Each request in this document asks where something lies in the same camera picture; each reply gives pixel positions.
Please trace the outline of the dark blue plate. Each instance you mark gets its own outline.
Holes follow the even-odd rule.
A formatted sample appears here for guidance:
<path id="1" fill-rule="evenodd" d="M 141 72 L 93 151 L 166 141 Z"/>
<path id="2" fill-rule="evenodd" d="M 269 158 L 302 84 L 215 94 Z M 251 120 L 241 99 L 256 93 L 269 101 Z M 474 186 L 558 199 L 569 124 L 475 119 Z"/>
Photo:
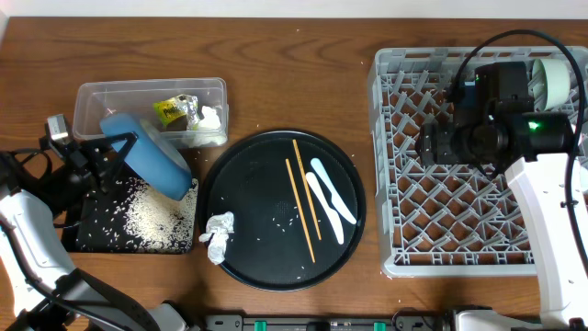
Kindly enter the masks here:
<path id="1" fill-rule="evenodd" d="M 192 186 L 192 173 L 177 149 L 146 119 L 117 113 L 100 121 L 106 137 L 133 133 L 137 140 L 125 157 L 126 164 L 167 198 L 181 200 Z"/>

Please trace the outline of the mint green bowl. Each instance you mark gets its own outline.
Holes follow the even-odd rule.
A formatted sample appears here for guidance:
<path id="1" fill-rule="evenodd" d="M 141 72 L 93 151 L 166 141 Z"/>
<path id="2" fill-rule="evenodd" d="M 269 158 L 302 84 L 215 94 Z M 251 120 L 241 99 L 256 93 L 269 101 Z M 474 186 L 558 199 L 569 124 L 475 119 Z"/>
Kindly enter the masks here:
<path id="1" fill-rule="evenodd" d="M 571 90 L 566 64 L 557 59 L 536 59 L 533 63 L 530 88 L 538 111 L 562 106 Z"/>

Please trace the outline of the yellow green snack wrapper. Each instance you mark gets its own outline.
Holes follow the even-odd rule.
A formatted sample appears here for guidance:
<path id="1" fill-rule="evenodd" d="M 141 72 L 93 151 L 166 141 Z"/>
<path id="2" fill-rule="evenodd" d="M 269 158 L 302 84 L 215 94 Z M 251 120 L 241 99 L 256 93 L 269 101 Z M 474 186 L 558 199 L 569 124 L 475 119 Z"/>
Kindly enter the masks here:
<path id="1" fill-rule="evenodd" d="M 198 98 L 181 94 L 156 102 L 153 109 L 165 131 L 194 131 L 198 127 Z"/>

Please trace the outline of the silver white napkin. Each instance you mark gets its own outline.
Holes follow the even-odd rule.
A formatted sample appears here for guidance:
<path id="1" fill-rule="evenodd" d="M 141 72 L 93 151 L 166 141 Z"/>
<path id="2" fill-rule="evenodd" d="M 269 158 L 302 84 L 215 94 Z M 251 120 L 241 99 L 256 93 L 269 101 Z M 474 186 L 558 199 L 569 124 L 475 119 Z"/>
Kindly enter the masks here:
<path id="1" fill-rule="evenodd" d="M 208 245 L 207 256 L 214 265 L 219 265 L 225 260 L 228 240 L 234 233 L 233 226 L 232 212 L 213 215 L 206 223 L 205 232 L 198 237 L 200 243 Z"/>

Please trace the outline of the wooden chopstick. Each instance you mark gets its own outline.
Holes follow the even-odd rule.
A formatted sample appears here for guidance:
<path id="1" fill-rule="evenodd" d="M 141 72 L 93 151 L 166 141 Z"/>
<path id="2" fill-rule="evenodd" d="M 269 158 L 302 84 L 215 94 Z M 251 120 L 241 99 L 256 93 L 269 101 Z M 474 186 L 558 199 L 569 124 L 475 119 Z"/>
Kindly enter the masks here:
<path id="1" fill-rule="evenodd" d="M 297 204 L 297 209 L 299 211 L 300 221 L 301 221 L 303 233 L 304 233 L 304 236 L 305 236 L 305 239 L 306 239 L 306 242 L 307 242 L 307 246 L 308 246 L 308 249 L 309 249 L 309 253 L 310 253 L 310 256 L 311 256 L 311 261 L 314 264 L 314 263 L 316 263 L 316 258 L 315 258 L 315 255 L 314 255 L 314 250 L 313 250 L 313 247 L 312 247 L 312 243 L 311 243 L 311 239 L 310 239 L 310 235 L 309 235 L 309 231 L 308 231 L 308 226 L 306 224 L 306 220 L 305 220 L 305 217 L 304 217 L 304 214 L 303 214 L 303 210 L 302 210 L 302 207 L 301 207 L 300 196 L 299 196 L 299 193 L 298 193 L 298 188 L 297 188 L 297 185 L 296 185 L 296 181 L 294 179 L 294 176 L 293 176 L 293 172 L 292 172 L 292 168 L 291 168 L 289 159 L 287 159 L 287 158 L 285 159 L 285 164 L 286 164 L 286 167 L 287 167 L 287 170 L 288 170 L 288 177 L 289 177 L 290 185 L 291 185 L 291 188 L 292 188 L 292 191 L 293 191 L 293 194 L 294 194 L 294 198 L 295 198 L 295 201 L 296 201 L 296 204 Z"/>
<path id="2" fill-rule="evenodd" d="M 318 224 L 318 219 L 317 219 L 317 216 L 316 216 L 316 212 L 315 212 L 315 208 L 314 208 L 314 204 L 313 204 L 313 200 L 312 200 L 312 196 L 311 196 L 311 190 L 309 188 L 309 184 L 308 184 L 307 179 L 306 179 L 306 173 L 304 171 L 305 169 L 304 169 L 304 165 L 302 163 L 300 149 L 299 149 L 297 140 L 293 139 L 292 140 L 292 144 L 293 144 L 293 148 L 294 148 L 295 155 L 296 155 L 296 158 L 297 158 L 297 162 L 298 162 L 298 165 L 299 165 L 300 176 L 302 178 L 303 187 L 304 187 L 304 190 L 305 190 L 305 193 L 306 193 L 306 196 L 307 196 L 307 201 L 308 201 L 308 204 L 309 204 L 309 207 L 310 207 L 310 210 L 311 210 L 311 217 L 312 217 L 312 220 L 313 220 L 313 223 L 314 223 L 316 234 L 318 236 L 318 239 L 320 241 L 322 241 L 322 234 L 321 234 L 320 226 Z"/>

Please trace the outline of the white tissue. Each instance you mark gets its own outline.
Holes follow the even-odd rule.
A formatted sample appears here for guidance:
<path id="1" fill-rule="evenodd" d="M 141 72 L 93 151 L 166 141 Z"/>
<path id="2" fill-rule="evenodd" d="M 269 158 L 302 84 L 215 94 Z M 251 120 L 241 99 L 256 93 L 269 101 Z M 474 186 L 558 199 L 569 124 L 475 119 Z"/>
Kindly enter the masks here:
<path id="1" fill-rule="evenodd" d="M 203 106 L 187 113 L 187 129 L 193 132 L 191 147 L 220 146 L 227 142 L 227 134 L 222 128 L 219 112 L 212 107 Z"/>

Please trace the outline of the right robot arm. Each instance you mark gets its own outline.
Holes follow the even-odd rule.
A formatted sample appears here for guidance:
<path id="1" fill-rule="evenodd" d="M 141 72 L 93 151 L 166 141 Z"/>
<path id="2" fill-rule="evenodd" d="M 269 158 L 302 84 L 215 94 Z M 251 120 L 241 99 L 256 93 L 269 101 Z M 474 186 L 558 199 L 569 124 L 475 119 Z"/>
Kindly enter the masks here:
<path id="1" fill-rule="evenodd" d="M 587 327 L 587 207 L 571 91 L 554 59 L 480 66 L 458 85 L 452 121 L 427 123 L 415 149 L 425 166 L 491 165 L 514 193 L 535 259 L 543 330 Z"/>

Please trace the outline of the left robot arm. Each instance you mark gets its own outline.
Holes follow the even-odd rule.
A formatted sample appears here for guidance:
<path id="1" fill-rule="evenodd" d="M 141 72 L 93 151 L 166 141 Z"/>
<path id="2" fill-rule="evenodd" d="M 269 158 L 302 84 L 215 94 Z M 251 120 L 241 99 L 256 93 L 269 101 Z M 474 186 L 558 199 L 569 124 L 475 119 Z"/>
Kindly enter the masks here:
<path id="1" fill-rule="evenodd" d="M 39 147 L 21 152 L 30 160 L 53 151 L 62 160 L 40 177 L 17 152 L 1 153 L 1 261 L 14 295 L 13 330 L 64 330 L 80 316 L 91 330 L 189 328 L 170 302 L 147 310 L 77 268 L 55 231 L 60 213 L 113 191 L 124 166 L 173 200 L 192 185 L 185 159 L 147 120 L 119 113 L 102 119 L 100 128 L 103 137 L 79 143 L 63 115 L 48 117 Z"/>

